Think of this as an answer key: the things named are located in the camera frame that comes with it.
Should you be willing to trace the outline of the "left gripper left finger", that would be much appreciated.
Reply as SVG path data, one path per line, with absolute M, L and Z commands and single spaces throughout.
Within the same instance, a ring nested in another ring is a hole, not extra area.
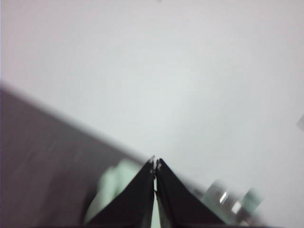
M 149 228 L 154 204 L 154 158 L 143 166 L 123 159 L 99 178 L 83 224 L 96 228 Z

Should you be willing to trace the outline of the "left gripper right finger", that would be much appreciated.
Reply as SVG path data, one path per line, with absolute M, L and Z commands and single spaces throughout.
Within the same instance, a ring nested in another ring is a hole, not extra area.
M 198 200 L 163 159 L 157 161 L 156 197 L 162 228 L 224 228 L 222 219 Z

